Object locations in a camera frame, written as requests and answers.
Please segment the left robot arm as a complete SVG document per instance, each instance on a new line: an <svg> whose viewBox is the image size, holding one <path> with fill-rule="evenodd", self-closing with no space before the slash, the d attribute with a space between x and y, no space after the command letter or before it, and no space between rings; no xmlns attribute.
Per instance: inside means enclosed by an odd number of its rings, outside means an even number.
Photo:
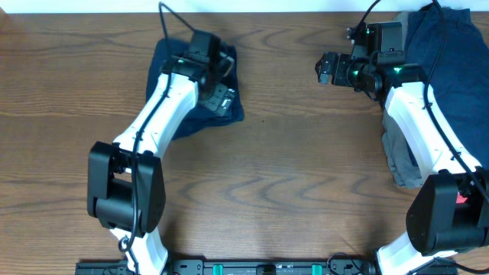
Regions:
<svg viewBox="0 0 489 275"><path fill-rule="evenodd" d="M87 212L118 239L129 274L162 274L168 252L158 224L166 201L162 160L185 117L198 107L208 116L231 114L238 95L227 82L235 59L221 39L194 31L180 55L164 61L151 97L110 144L89 152Z"/></svg>

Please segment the navy blue shorts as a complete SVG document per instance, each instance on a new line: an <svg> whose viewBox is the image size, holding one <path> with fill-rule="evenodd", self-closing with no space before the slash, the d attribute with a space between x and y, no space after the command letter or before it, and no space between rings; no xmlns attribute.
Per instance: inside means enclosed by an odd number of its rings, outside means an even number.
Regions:
<svg viewBox="0 0 489 275"><path fill-rule="evenodd" d="M231 58L235 60L235 64L232 67L232 71L222 80L222 83L228 88L235 90L235 99L230 105L229 110L225 115L218 116L216 113L211 112L207 108L201 105L197 105L187 116L183 119L182 123L176 130L172 140L175 141L179 138L186 138L192 134L201 131L204 128L209 127L221 127L230 125L234 122L244 120L244 110L241 104L240 95L238 91L238 73L237 73L237 52L235 47L223 44L221 51L227 53ZM161 39L157 42L154 55L151 60L151 65L148 71L147 86L146 86L146 101L152 96L156 85L157 79L160 75L160 68L167 60L167 47L165 39Z"/></svg>

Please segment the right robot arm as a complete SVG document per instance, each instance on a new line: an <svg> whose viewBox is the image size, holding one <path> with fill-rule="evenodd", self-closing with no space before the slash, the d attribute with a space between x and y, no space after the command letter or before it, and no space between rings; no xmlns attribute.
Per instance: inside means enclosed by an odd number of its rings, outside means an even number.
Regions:
<svg viewBox="0 0 489 275"><path fill-rule="evenodd" d="M401 23L361 22L348 38L352 52L326 52L316 63L318 81L379 103L400 128L423 182L405 232L355 273L456 274L461 266L453 255L488 244L488 171L452 130L423 68L406 63Z"/></svg>

